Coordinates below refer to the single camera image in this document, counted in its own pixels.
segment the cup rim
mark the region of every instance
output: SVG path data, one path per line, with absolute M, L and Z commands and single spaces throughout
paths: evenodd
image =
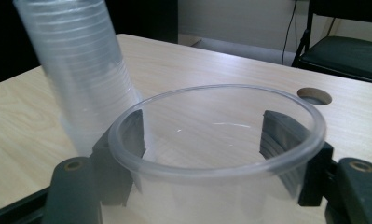
M 187 91 L 199 91 L 213 88 L 246 88 L 259 91 L 268 91 L 276 93 L 284 98 L 292 100 L 296 104 L 303 107 L 309 112 L 314 120 L 310 129 L 310 135 L 298 146 L 279 155 L 277 157 L 241 166 L 223 167 L 223 168 L 182 168 L 173 167 L 169 165 L 162 165 L 152 161 L 146 161 L 131 154 L 118 141 L 117 131 L 122 121 L 135 110 L 142 108 L 144 105 L 153 103 L 159 99 L 180 94 Z M 325 138 L 325 121 L 323 115 L 308 102 L 288 93 L 272 89 L 269 87 L 245 85 L 245 84 L 221 84 L 221 85 L 205 85 L 190 88 L 184 88 L 175 91 L 168 91 L 156 96 L 143 100 L 142 102 L 132 106 L 123 112 L 113 123 L 109 130 L 108 142 L 109 148 L 113 157 L 128 170 L 136 173 L 143 173 L 153 176 L 165 176 L 174 178 L 223 178 L 223 177 L 244 177 L 244 176 L 265 176 L 265 175 L 279 175 L 294 169 L 301 164 L 305 164 L 313 156 L 315 156 L 324 144 Z

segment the clear plastic cup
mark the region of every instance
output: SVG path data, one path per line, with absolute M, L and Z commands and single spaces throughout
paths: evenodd
M 80 155 L 140 101 L 104 0 L 14 0 Z
M 145 153 L 131 139 L 142 111 Z M 266 111 L 303 125 L 288 151 L 261 150 Z M 283 91 L 249 85 L 217 85 L 171 91 L 146 99 L 112 125 L 109 146 L 131 171 L 128 203 L 142 199 L 153 224 L 294 223 L 306 163 L 324 143 L 322 115 Z

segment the table surface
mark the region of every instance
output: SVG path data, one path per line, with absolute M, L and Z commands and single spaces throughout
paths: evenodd
M 144 98 L 185 87 L 252 84 L 294 95 L 332 97 L 315 107 L 327 123 L 334 159 L 372 162 L 372 84 L 130 35 L 118 35 L 131 80 Z M 54 167 L 76 156 L 60 110 L 38 67 L 0 83 L 0 208 L 49 185 Z M 299 208 L 297 223 L 324 223 L 324 206 Z

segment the black chair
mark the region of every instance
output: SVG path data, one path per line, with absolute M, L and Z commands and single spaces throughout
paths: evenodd
M 310 0 L 307 28 L 292 64 L 297 68 L 372 82 L 372 42 L 326 36 L 310 47 L 313 15 L 372 22 L 372 0 Z

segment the black cord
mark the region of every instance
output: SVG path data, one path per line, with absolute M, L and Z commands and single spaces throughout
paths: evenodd
M 284 52 L 285 52 L 285 46 L 287 45 L 288 32 L 290 31 L 291 23 L 293 22 L 293 18 L 295 14 L 296 14 L 296 2 L 294 3 L 293 14 L 291 15 L 291 20 L 290 20 L 290 23 L 288 24 L 287 33 L 285 35 L 284 47 L 283 47 L 283 52 L 282 52 L 282 65 L 284 62 Z
M 327 35 L 326 36 L 329 36 L 330 33 L 331 33 L 331 29 L 333 28 L 333 25 L 334 25 L 334 21 L 335 21 L 335 17 L 333 18 L 333 20 L 331 21 L 331 24 L 330 24 L 330 28 L 328 29 L 328 32 L 327 32 Z

